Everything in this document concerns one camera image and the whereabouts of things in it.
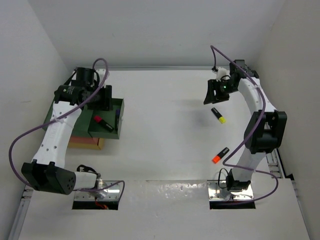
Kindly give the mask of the purple highlighter marker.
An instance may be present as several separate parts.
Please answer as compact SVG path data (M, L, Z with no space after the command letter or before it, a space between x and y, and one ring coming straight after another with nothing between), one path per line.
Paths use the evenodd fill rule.
M119 128L120 113L121 113L121 110L120 110L120 109L117 109L117 110L115 111L114 128L115 128L116 131L117 131L118 128Z

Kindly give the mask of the pink highlighter marker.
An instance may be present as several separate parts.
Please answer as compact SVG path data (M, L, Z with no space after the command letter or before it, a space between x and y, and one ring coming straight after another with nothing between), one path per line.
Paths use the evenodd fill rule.
M93 117L94 121L101 126L102 128L104 128L105 130L107 130L108 132L112 132L114 130L114 127L111 126L109 123L107 123L102 117L100 117L99 115L95 115Z

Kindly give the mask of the green top drawer box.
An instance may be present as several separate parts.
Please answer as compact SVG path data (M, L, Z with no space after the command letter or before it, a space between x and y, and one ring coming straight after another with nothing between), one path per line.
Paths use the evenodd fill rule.
M123 98L112 99L112 110L84 109L72 131L73 137L118 140L121 134L125 102Z

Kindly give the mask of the yellow highlighter marker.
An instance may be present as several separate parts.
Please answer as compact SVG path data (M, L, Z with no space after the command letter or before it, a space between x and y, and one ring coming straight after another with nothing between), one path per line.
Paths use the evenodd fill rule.
M211 109L211 111L212 111L212 113L214 114L214 116L219 120L219 122L220 122L221 124L226 123L226 119L222 116L222 114L221 114L215 107L213 107L213 108Z

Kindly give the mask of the yellow bottom drawer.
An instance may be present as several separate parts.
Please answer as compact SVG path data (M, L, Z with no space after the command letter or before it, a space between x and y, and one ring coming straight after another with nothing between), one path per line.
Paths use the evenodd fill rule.
M102 150L105 145L105 139L99 138L99 142L96 145L93 144L75 144L68 142L68 148L75 148L75 149L88 149L88 150Z

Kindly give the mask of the coral drawer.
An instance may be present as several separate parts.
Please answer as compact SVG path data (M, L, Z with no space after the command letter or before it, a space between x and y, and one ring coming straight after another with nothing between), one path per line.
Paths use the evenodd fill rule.
M99 138L97 137L82 137L82 136L71 136L69 139L70 144L85 144L85 145L97 145Z

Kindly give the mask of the orange highlighter marker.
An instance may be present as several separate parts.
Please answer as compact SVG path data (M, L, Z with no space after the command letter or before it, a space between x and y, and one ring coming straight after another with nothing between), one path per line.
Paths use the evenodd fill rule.
M225 147L212 159L212 162L214 164L217 164L229 151L230 149L228 147Z

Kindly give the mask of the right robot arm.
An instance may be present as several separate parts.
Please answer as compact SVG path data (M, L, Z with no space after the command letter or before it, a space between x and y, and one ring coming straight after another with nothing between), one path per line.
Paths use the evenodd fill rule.
M203 103L226 102L231 93L240 92L249 108L251 118L243 135L245 149L226 177L226 189L239 192L249 187L253 172L266 154L280 147L288 117L269 101L258 73L251 70L243 59L230 63L229 73L228 79L216 77L208 80Z

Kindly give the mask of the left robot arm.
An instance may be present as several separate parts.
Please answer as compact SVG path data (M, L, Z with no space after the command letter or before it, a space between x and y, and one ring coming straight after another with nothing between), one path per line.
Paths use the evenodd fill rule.
M100 106L105 94L94 68L77 68L54 92L52 113L42 143L21 172L36 191L69 195L72 191L98 189L99 173L65 169L65 156L76 121L85 106Z

